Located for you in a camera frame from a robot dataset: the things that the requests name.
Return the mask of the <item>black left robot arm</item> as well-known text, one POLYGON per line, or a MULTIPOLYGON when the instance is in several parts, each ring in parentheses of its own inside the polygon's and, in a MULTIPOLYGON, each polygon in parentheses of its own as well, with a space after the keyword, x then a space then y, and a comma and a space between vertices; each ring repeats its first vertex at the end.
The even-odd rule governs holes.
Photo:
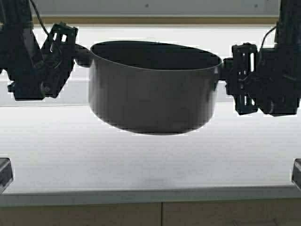
POLYGON ((76 27, 54 24, 43 46, 33 27, 28 0, 0 2, 0 70, 7 72, 16 101, 57 98, 75 64, 76 27))

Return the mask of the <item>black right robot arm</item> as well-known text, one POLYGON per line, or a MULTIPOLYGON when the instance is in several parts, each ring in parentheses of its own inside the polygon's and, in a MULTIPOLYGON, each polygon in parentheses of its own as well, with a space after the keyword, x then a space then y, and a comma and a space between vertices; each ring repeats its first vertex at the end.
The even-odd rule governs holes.
POLYGON ((274 117, 295 115, 301 101, 301 2, 282 0, 272 28, 274 47, 251 43, 232 46, 221 80, 238 114, 261 110, 274 117))

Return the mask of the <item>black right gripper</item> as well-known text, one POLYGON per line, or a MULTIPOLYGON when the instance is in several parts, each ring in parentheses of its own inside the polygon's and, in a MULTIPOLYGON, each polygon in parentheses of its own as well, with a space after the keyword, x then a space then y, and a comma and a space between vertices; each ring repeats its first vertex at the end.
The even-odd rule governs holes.
MULTIPOLYGON (((233 45, 232 57, 225 59, 225 88, 232 96, 239 115, 258 111, 246 91, 251 61, 258 56, 251 43, 233 45)), ((260 76, 260 94, 256 103, 264 114, 274 117, 296 115, 301 99, 301 49, 293 46, 260 50, 261 62, 256 72, 260 76)))

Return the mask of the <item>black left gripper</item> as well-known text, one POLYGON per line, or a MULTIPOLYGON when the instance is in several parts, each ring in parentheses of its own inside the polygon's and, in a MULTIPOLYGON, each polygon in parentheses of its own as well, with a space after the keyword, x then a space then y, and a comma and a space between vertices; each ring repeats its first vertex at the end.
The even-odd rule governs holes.
POLYGON ((74 67, 78 28, 54 24, 41 49, 33 35, 7 36, 8 92, 16 101, 57 98, 74 67))

